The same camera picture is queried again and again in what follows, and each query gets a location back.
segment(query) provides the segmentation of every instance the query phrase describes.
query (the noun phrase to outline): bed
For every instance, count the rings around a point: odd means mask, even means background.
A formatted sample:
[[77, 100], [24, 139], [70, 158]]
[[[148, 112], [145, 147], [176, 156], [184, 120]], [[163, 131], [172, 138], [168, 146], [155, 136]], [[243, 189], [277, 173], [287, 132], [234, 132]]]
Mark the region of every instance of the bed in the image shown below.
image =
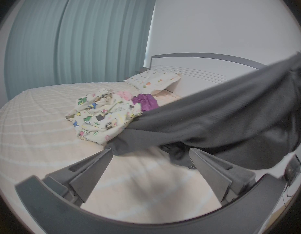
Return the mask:
[[[253, 72], [264, 65], [226, 55], [178, 53], [153, 56], [151, 69], [176, 71], [181, 79], [155, 95], [159, 106]], [[125, 82], [84, 83], [29, 89], [0, 110], [0, 191], [15, 214], [44, 233], [21, 203], [15, 184], [46, 174], [103, 150], [76, 137], [64, 118], [76, 98], [98, 88], [140, 91]], [[221, 207], [197, 170], [170, 163], [157, 147], [114, 156], [81, 208], [114, 220], [167, 223], [201, 216]]]

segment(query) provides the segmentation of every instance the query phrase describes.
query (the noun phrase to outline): black fabric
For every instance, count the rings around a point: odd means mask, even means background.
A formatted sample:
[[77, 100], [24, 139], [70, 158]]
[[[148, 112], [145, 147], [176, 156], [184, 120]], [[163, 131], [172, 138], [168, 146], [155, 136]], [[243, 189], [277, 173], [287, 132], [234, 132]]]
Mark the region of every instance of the black fabric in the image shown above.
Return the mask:
[[108, 143], [115, 155], [183, 142], [248, 169], [301, 142], [301, 53], [144, 112]]

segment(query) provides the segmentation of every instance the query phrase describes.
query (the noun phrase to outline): cartoon print shirt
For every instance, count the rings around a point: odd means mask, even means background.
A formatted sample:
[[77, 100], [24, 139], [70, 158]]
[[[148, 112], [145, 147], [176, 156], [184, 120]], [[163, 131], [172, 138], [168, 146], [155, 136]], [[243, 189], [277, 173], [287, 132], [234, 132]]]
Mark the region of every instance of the cartoon print shirt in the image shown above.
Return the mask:
[[78, 138], [105, 145], [141, 113], [141, 104], [124, 100], [110, 89], [100, 89], [77, 99], [65, 118], [73, 122]]

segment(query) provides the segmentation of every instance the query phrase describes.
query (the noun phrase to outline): curtain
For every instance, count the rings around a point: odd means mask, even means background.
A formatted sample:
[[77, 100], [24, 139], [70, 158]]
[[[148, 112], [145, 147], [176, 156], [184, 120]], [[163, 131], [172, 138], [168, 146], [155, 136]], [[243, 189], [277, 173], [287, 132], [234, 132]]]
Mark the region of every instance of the curtain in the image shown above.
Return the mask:
[[155, 0], [26, 0], [5, 54], [8, 98], [56, 84], [122, 81], [143, 67]]

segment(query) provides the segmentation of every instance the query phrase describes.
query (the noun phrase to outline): gray headboard trim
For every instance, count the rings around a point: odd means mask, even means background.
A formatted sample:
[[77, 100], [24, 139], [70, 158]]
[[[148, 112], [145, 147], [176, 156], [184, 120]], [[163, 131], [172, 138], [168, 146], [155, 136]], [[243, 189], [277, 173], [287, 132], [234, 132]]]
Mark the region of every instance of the gray headboard trim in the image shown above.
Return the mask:
[[214, 53], [172, 53], [172, 54], [152, 56], [152, 59], [153, 58], [162, 58], [162, 57], [200, 57], [200, 58], [226, 60], [226, 61], [243, 64], [243, 65], [250, 66], [253, 68], [257, 68], [257, 69], [261, 69], [261, 68], [265, 67], [264, 64], [253, 61], [253, 60], [249, 60], [249, 59], [245, 59], [245, 58], [241, 58], [241, 57], [223, 55], [223, 54], [214, 54]]

